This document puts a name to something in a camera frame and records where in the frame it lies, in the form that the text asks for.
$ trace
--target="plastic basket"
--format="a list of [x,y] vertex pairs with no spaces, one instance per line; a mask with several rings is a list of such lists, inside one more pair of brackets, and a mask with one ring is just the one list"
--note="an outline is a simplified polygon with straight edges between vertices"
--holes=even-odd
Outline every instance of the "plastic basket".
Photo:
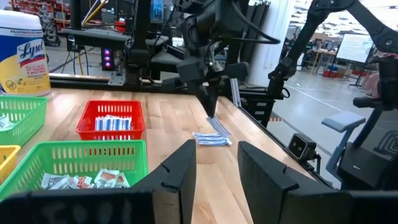
[[123,172],[130,185],[148,173],[146,144],[133,141],[59,141],[37,144],[0,186],[0,200],[39,190],[44,173],[95,178],[100,169]]
[[[131,130],[95,131],[95,118],[106,115],[131,118]],[[91,100],[77,124],[76,132],[82,140],[130,140],[140,139],[145,130],[139,101]]]
[[17,165],[19,146],[0,146],[0,185],[7,179]]
[[48,98],[0,96],[0,116],[6,115],[14,126],[0,131],[0,145],[23,146],[45,123]]

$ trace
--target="red basket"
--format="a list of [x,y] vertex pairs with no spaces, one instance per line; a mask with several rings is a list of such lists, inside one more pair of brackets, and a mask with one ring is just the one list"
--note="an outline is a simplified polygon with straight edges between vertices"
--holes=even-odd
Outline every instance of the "red basket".
[[[131,130],[95,131],[95,118],[106,115],[131,118]],[[141,139],[144,130],[144,117],[139,101],[90,100],[76,128],[81,140]]]

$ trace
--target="yellow basket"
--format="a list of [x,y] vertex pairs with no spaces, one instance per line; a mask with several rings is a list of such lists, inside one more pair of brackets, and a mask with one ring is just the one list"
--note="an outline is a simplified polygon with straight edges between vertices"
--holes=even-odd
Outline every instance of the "yellow basket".
[[17,166],[17,154],[20,146],[0,146],[0,185]]

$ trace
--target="office chair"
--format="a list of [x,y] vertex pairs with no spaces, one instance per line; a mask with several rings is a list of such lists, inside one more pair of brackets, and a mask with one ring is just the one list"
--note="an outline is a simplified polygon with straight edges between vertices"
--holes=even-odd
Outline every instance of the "office chair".
[[[397,118],[397,110],[375,108],[366,123],[364,117],[350,112],[322,121],[339,133],[345,132],[326,165],[327,171],[342,182],[342,189],[398,189],[396,178],[391,178],[393,167],[398,166]],[[363,123],[358,137],[348,142],[353,130]]]

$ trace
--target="whiteboard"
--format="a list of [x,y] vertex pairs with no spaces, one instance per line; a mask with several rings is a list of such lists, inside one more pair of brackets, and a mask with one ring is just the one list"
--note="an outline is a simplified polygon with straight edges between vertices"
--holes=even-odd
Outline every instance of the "whiteboard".
[[365,63],[372,46],[373,41],[370,35],[345,34],[336,57]]

